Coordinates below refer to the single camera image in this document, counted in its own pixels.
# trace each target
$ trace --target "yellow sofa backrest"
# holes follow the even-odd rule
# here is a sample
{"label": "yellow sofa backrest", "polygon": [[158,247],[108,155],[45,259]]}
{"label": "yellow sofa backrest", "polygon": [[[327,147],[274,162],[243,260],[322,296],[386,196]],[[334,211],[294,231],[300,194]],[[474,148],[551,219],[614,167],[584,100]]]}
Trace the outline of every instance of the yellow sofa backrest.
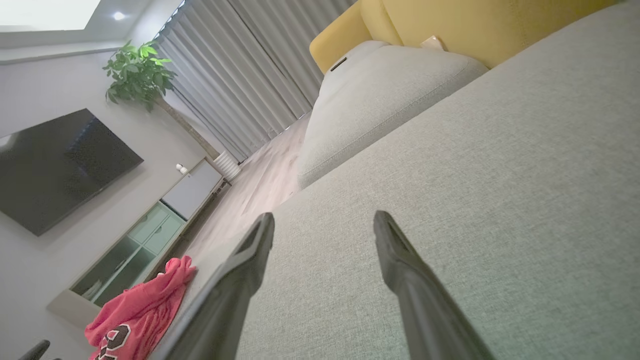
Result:
{"label": "yellow sofa backrest", "polygon": [[[419,47],[435,35],[448,51],[494,67],[616,0],[358,0],[311,43],[323,72],[366,40]],[[358,31],[350,33],[350,27]]]}

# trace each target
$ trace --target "gray fabric sofa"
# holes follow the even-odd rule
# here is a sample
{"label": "gray fabric sofa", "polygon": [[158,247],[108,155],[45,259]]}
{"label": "gray fabric sofa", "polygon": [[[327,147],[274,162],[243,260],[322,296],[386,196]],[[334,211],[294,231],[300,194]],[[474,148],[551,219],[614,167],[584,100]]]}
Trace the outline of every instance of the gray fabric sofa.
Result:
{"label": "gray fabric sofa", "polygon": [[377,209],[496,358],[640,358],[638,19],[562,29],[279,207],[238,358],[408,357]]}
{"label": "gray fabric sofa", "polygon": [[325,75],[311,113],[298,158],[301,188],[487,71],[467,56],[377,41],[345,57]]}

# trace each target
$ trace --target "wall-mounted television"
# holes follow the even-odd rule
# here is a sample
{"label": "wall-mounted television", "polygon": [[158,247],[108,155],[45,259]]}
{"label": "wall-mounted television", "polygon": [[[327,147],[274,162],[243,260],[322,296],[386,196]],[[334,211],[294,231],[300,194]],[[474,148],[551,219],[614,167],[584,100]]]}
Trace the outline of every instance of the wall-mounted television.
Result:
{"label": "wall-mounted television", "polygon": [[87,110],[0,138],[0,211],[40,236],[142,159]]}

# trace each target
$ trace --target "white planter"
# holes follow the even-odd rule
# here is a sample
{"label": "white planter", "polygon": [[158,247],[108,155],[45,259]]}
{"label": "white planter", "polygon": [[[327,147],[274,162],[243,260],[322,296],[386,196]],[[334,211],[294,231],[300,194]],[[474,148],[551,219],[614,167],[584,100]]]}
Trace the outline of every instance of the white planter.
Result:
{"label": "white planter", "polygon": [[229,181],[235,179],[236,176],[240,174],[240,167],[226,151],[220,154],[213,163],[222,171],[222,176]]}

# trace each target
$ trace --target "wooden floor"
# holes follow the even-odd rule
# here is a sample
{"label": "wooden floor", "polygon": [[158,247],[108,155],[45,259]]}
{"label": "wooden floor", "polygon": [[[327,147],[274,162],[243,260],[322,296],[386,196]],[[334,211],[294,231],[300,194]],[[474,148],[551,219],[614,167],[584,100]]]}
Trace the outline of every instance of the wooden floor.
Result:
{"label": "wooden floor", "polygon": [[300,188],[296,161],[310,114],[251,155],[185,251],[198,273],[185,294],[190,302],[258,215],[273,211]]}

